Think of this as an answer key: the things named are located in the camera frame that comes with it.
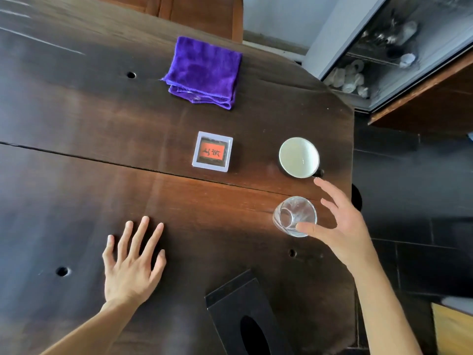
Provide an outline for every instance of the microfiber towel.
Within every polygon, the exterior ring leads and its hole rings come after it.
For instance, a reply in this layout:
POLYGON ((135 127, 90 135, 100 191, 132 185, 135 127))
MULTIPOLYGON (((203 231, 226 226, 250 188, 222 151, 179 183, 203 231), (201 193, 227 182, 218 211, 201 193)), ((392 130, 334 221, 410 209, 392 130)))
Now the microfiber towel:
POLYGON ((242 54, 189 37, 177 39, 174 59, 162 78, 173 95, 192 103, 231 109, 242 54))

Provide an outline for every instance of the clear glass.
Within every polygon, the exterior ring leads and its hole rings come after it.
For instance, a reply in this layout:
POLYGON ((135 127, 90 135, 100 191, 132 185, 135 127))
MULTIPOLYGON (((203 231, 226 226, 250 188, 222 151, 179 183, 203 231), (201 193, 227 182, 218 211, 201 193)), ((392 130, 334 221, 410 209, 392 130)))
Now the clear glass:
POLYGON ((298 232, 296 224, 300 221, 317 223, 317 212, 311 202, 303 197, 290 197, 276 207, 272 220, 280 231, 293 237, 306 237, 307 234, 298 232))

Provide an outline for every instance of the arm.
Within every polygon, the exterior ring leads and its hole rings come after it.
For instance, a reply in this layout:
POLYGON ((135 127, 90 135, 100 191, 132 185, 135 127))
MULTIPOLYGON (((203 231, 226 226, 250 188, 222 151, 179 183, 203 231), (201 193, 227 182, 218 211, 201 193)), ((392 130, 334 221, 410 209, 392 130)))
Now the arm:
POLYGON ((151 269, 151 256, 163 232, 160 223, 139 255, 150 219, 143 217, 133 236, 130 251, 128 243, 133 231, 133 222, 128 221, 118 242, 117 260, 113 257, 115 239, 109 235, 103 252, 105 265, 105 304, 92 319, 44 351, 41 355, 105 354, 130 321, 138 307, 144 303, 161 279, 166 257, 164 250, 157 256, 151 269))
POLYGON ((334 202, 321 200, 337 221, 335 229, 299 223, 297 230, 322 240, 355 279, 372 355, 422 355, 378 256, 363 217, 340 189, 316 178, 334 202))

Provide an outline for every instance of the white cup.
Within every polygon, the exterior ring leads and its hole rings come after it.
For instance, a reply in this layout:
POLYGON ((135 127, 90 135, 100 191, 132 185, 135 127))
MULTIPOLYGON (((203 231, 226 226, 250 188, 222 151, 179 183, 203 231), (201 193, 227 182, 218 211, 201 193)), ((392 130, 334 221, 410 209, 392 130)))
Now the white cup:
POLYGON ((296 178, 308 178, 319 167, 319 152, 305 138, 289 138, 279 149, 279 163, 289 175, 296 178))

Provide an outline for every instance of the dark tile floor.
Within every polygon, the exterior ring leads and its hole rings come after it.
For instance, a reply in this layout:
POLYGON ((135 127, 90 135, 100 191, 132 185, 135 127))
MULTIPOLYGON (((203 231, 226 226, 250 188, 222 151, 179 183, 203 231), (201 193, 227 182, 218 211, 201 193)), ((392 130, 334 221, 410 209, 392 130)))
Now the dark tile floor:
MULTIPOLYGON (((381 264, 425 355, 436 354, 430 303, 473 297, 473 142, 355 119, 353 184, 381 264)), ((363 316, 342 355, 367 355, 363 316)))

